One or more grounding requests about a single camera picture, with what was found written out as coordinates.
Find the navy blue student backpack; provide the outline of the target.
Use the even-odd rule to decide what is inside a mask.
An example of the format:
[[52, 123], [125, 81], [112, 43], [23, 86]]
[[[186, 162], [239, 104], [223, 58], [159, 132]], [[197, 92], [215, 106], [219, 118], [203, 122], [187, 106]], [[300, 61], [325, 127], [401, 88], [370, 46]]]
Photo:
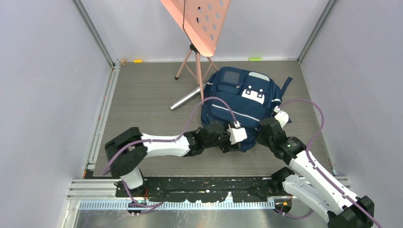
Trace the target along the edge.
[[256, 144], [260, 121], [273, 116], [273, 110], [282, 103], [282, 97], [291, 83], [288, 77], [282, 87], [265, 74], [225, 66], [215, 72], [204, 88], [205, 101], [201, 108], [203, 126], [211, 122], [227, 124], [237, 119], [245, 128], [247, 139], [239, 151], [246, 152]]

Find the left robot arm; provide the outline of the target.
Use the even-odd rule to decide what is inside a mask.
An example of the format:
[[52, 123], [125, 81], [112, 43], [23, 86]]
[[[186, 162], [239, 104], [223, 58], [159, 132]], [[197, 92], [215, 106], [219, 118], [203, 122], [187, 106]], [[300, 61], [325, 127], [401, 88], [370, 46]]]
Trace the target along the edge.
[[213, 122], [175, 136], [149, 135], [141, 133], [138, 127], [131, 127], [105, 144], [108, 164], [103, 174], [120, 178], [127, 190], [139, 197], [146, 189], [138, 168], [142, 160], [156, 156], [192, 157], [212, 147], [229, 152], [239, 148], [245, 139], [246, 130], [238, 121], [227, 125]]

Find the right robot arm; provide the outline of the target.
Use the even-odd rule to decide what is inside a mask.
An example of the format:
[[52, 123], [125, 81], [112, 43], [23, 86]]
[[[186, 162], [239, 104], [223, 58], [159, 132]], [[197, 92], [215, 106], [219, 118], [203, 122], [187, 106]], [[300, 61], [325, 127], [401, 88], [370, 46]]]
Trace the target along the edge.
[[374, 202], [345, 187], [297, 138], [289, 137], [274, 117], [260, 122], [257, 143], [266, 146], [286, 167], [272, 174], [274, 193], [291, 194], [321, 216], [329, 228], [371, 228]]

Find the silver microphone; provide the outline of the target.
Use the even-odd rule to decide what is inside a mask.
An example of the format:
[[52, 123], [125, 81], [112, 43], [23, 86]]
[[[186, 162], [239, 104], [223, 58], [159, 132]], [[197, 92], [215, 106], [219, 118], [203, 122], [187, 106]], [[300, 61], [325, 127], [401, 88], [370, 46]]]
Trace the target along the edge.
[[184, 104], [186, 104], [187, 102], [189, 102], [190, 100], [195, 98], [197, 95], [199, 95], [200, 90], [201, 89], [199, 87], [195, 88], [194, 90], [189, 92], [187, 95], [185, 95], [184, 97], [179, 99], [177, 102], [175, 102], [173, 105], [171, 105], [170, 110], [174, 111], [174, 110], [178, 109], [179, 107], [183, 106]]

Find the pink music stand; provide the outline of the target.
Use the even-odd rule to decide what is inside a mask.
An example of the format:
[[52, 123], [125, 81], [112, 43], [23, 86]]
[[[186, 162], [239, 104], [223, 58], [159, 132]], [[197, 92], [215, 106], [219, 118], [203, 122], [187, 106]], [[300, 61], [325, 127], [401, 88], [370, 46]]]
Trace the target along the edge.
[[189, 52], [182, 62], [177, 80], [187, 68], [197, 80], [201, 99], [204, 98], [201, 57], [206, 57], [209, 68], [218, 70], [211, 57], [214, 56], [220, 33], [226, 18], [230, 0], [161, 0], [161, 3], [180, 26], [190, 41]]

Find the small wooden block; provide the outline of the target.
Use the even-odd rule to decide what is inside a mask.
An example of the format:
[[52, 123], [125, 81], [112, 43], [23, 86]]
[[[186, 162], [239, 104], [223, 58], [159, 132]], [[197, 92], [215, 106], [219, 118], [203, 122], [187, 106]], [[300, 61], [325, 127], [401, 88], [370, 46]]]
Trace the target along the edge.
[[126, 66], [127, 65], [127, 60], [125, 58], [121, 58], [119, 59], [119, 62], [122, 66]]

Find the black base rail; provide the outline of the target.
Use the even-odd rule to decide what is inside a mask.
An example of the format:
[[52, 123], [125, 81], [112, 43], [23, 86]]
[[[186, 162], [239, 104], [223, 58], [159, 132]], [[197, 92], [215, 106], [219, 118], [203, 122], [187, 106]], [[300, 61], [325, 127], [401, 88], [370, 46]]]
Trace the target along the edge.
[[223, 202], [227, 197], [236, 203], [263, 202], [269, 197], [291, 200], [291, 194], [270, 177], [147, 177], [143, 185], [128, 192], [121, 181], [114, 186], [118, 198], [130, 193], [133, 198], [151, 202], [213, 203]]

